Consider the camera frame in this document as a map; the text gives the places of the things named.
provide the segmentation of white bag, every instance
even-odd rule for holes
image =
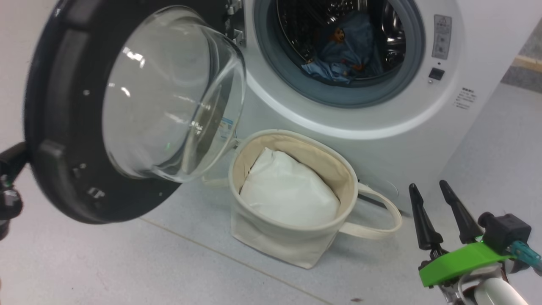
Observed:
[[[399,210],[386,197],[361,183],[352,166],[333,149],[303,135],[287,130],[257,132],[240,144],[228,171],[228,184],[235,197],[231,209],[231,234],[263,253],[306,269],[312,268],[331,246],[338,232],[369,239],[382,239],[397,231],[403,219]],[[251,167],[269,148],[283,151],[311,168],[327,184],[340,201],[333,221],[319,226],[298,227],[280,223],[250,207],[240,196]],[[205,180],[219,186],[221,180]],[[381,230],[345,222],[358,197],[358,192],[381,199],[393,216],[393,228]]]
[[[313,170],[269,148],[252,166],[240,195],[262,215],[298,227],[330,223],[339,208],[337,197]]]

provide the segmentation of blue clothing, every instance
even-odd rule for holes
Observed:
[[[356,77],[382,74],[373,27],[367,14],[354,11],[320,29],[316,56],[301,67],[312,76],[350,83]]]

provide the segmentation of basket handle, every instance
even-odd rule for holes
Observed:
[[[242,140],[238,139],[238,138],[231,139],[230,143],[228,143],[228,146],[226,146],[226,148],[224,149],[224,152],[222,153],[222,156],[220,156],[220,158],[222,158],[230,150],[236,149],[239,146],[239,144],[241,144],[241,141]],[[209,179],[209,177],[207,177],[205,174],[203,174],[203,176],[202,176],[202,182],[206,186],[214,187],[214,188],[226,187],[226,186],[229,185],[228,177]]]
[[[382,199],[382,203],[386,206],[388,211],[390,211],[391,215],[393,216],[393,223],[395,224],[395,227],[388,230],[382,230],[382,229],[377,229],[377,228],[360,226],[353,223],[344,223],[343,226],[339,229],[339,232],[346,233],[346,234],[356,236],[359,238],[383,239],[387,237],[388,235],[391,235],[395,231],[399,230],[401,225],[403,225],[403,218],[401,217],[401,214],[399,210],[397,209],[397,207],[388,198],[386,198],[381,193],[373,190],[369,186],[366,186],[361,183],[358,183],[358,193],[370,194]]]

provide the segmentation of washing machine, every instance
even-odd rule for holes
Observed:
[[[408,185],[436,182],[541,12],[538,0],[60,0],[30,65],[25,141],[0,155],[0,238],[27,162],[67,216],[119,222],[263,129],[327,144],[409,211]],[[319,29],[349,14],[370,20],[379,72],[304,72]]]
[[[243,5],[249,90],[238,136],[280,128],[317,139],[404,211],[410,211],[408,185],[424,193],[437,183],[542,17],[537,0]],[[307,76],[301,67],[311,53],[313,28],[351,10],[370,16],[384,73],[348,85]]]

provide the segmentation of warning label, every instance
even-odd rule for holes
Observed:
[[[218,132],[220,133],[220,137],[222,139],[227,139],[232,132],[233,126],[234,121],[223,117],[220,125],[218,126]]]
[[[454,106],[468,110],[475,101],[476,94],[474,94],[474,90],[463,87],[455,98]]]
[[[433,57],[446,60],[450,51],[451,17],[435,15]]]

